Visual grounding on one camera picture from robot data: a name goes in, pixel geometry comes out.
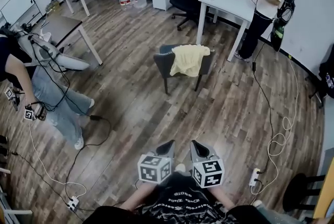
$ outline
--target whiteboard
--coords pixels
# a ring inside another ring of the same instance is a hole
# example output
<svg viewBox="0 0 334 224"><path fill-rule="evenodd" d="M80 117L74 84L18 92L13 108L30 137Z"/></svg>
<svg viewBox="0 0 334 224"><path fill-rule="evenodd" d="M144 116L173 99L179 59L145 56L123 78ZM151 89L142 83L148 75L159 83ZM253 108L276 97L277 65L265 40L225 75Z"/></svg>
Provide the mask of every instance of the whiteboard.
<svg viewBox="0 0 334 224"><path fill-rule="evenodd" d="M1 9L1 13L12 25L34 4L33 0L9 0Z"/></svg>

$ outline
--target towel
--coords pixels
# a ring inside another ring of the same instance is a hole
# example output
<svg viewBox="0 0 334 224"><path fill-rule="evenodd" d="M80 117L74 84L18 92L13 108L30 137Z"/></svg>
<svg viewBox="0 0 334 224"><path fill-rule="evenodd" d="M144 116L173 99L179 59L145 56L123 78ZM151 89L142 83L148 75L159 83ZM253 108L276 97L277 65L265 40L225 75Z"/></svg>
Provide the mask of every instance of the towel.
<svg viewBox="0 0 334 224"><path fill-rule="evenodd" d="M203 56L210 55L210 49L202 45L184 45L172 49L175 54L174 64L170 75L181 73L196 77L202 64Z"/></svg>

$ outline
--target bottle label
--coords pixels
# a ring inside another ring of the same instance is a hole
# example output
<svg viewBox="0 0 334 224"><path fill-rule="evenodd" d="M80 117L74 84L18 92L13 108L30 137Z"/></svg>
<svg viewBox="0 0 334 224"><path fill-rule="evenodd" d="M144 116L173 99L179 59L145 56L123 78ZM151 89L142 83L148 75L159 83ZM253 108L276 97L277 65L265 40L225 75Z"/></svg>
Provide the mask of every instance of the bottle label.
<svg viewBox="0 0 334 224"><path fill-rule="evenodd" d="M129 5L130 3L131 3L131 0L121 1L121 6L126 6L126 5Z"/></svg>

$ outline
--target gray chair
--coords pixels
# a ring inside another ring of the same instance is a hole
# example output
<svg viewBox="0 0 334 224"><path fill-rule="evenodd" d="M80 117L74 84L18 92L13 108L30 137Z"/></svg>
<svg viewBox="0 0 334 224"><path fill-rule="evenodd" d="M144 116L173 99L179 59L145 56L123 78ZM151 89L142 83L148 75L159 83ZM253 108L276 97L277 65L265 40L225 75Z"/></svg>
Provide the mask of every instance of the gray chair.
<svg viewBox="0 0 334 224"><path fill-rule="evenodd" d="M175 60L175 54L172 52L172 48L180 46L178 45L163 45L160 47L160 52L154 55L154 61L161 73L161 76L164 80L164 85L165 85L165 92L168 94L168 87L167 87L167 78L170 77L177 77L177 76L186 76L181 73L177 73L174 76L170 75L171 68L173 66L174 60ZM201 68L199 71L198 75L198 80L196 84L195 91L197 91L199 83L202 79L202 75L207 75L210 70L210 66L213 60L214 56L214 50L210 50L210 55L209 56L204 56L201 64Z"/></svg>

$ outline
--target black backpack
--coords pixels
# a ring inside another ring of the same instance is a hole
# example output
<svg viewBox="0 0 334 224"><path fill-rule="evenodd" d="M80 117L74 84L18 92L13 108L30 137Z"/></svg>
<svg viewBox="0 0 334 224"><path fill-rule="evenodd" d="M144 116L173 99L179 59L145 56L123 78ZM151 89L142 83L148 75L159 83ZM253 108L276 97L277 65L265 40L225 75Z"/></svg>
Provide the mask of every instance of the black backpack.
<svg viewBox="0 0 334 224"><path fill-rule="evenodd" d="M280 18L284 26L290 21L293 16L296 5L294 0L284 0L281 8L277 11L277 18Z"/></svg>

